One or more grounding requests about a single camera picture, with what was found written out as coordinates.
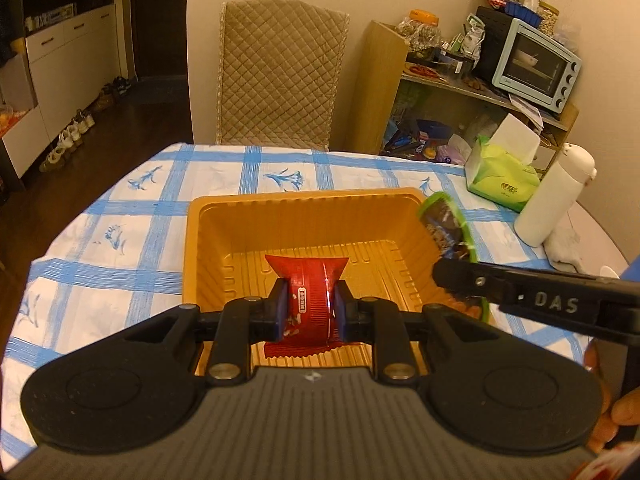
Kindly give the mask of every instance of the dark wooden door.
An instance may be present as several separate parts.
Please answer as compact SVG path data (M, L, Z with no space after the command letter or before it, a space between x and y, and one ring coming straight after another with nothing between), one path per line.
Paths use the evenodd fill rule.
M136 74L186 75L187 0L131 0Z

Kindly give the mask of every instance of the red snack package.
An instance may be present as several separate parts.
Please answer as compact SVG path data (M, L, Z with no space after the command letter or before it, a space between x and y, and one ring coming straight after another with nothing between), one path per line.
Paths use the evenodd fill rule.
M342 343L332 307L334 285L348 258L287 258L265 254L276 274L289 280L289 316L284 338L265 343L265 357L305 357Z

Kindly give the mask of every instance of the white thermos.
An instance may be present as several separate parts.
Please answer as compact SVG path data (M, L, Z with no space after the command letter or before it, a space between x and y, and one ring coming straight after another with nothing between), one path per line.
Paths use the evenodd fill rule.
M575 144L565 144L516 218L516 234L531 247L542 244L578 199L587 181L595 177L595 161L589 152Z

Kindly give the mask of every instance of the box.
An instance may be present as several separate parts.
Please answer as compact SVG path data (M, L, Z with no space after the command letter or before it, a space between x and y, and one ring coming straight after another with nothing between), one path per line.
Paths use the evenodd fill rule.
M386 298L414 312L425 303L455 306L431 278L440 250L418 218L423 201L409 188L197 198L188 211L182 300L209 312L234 298L266 297L276 274L264 255L280 254L347 256L342 278L356 298ZM371 359L367 345L268 359L263 345L252 347L254 365L369 366Z

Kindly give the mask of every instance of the tablecloth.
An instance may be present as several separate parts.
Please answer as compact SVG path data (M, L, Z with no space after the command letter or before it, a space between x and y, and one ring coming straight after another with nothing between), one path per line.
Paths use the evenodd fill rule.
M355 153L190 144L169 146L140 165L32 263L2 363L4 467L34 447L19 400L36 368L180 303L191 200L406 186L425 196L440 190L451 195L468 221L481 261L550 268L542 248L532 249L514 234L516 213L469 193L464 169L457 166ZM495 308L493 314L503 330L581 361L587 338Z

